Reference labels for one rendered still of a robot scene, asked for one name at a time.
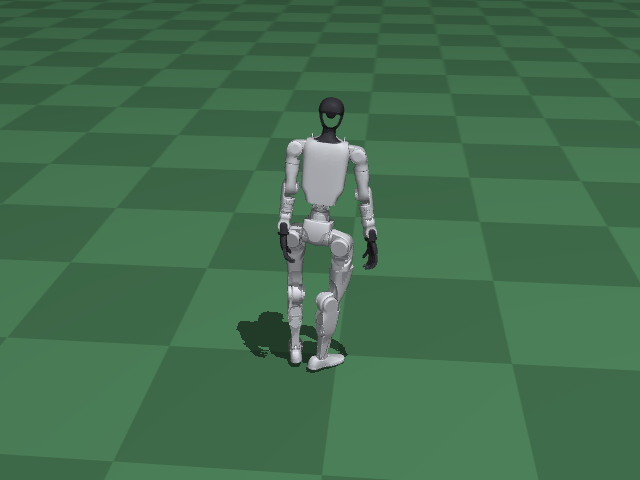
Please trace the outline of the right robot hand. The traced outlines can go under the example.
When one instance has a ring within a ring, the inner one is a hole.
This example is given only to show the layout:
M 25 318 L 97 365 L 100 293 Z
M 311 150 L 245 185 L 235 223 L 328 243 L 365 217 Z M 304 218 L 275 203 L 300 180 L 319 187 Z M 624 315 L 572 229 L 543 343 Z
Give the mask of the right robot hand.
M 368 234 L 369 234 L 369 238 L 365 237 L 365 241 L 367 241 L 367 250 L 364 253 L 363 258 L 365 258 L 367 254 L 369 254 L 369 256 L 368 256 L 367 263 L 363 265 L 363 267 L 366 267 L 365 269 L 372 269 L 377 265 L 377 262 L 378 262 L 378 258 L 377 258 L 378 250 L 375 242 L 377 240 L 377 237 L 374 229 L 371 229 Z

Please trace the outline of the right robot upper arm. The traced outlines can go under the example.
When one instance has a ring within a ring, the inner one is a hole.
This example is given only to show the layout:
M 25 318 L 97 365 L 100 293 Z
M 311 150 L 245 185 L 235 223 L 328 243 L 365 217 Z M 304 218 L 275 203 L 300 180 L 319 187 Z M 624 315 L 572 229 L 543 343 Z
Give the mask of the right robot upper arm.
M 357 201 L 369 201 L 369 168 L 365 149 L 360 146 L 349 145 L 349 159 L 356 164 L 353 167 L 357 183 L 355 199 Z

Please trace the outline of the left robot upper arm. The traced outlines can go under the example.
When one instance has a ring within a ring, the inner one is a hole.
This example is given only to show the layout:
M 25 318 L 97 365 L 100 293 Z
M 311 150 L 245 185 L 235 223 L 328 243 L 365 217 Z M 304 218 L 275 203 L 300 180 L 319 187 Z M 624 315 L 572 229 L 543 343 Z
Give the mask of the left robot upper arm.
M 300 166 L 300 159 L 298 156 L 303 154 L 305 143 L 306 139 L 295 139 L 288 144 L 285 160 L 286 179 L 284 194 L 295 195 L 299 191 L 299 181 L 296 181 Z

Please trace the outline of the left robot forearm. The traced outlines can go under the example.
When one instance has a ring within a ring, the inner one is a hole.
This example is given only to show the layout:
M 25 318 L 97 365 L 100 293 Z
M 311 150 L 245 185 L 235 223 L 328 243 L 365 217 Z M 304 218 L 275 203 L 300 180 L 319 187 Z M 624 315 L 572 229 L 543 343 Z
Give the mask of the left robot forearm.
M 278 229 L 280 230 L 280 224 L 282 222 L 287 223 L 288 225 L 288 230 L 290 229 L 290 220 L 292 218 L 292 213 L 293 213 L 293 204 L 295 202 L 295 198 L 292 197 L 289 194 L 284 194 L 285 192 L 285 180 L 282 183 L 282 189 L 281 189 L 281 198 L 280 198 L 280 211 L 279 211 L 279 223 L 278 223 Z

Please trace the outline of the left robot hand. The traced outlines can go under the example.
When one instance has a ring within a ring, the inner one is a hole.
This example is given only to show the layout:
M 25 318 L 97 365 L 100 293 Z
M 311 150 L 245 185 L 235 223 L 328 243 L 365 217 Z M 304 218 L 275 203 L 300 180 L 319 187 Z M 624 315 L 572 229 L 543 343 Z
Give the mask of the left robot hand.
M 281 249 L 283 251 L 285 259 L 290 263 L 295 263 L 295 259 L 291 259 L 288 256 L 288 252 L 291 253 L 291 250 L 287 246 L 287 235 L 289 234 L 287 223 L 282 222 L 280 224 L 280 232 L 278 232 L 278 234 L 280 235 L 280 245 L 281 245 Z

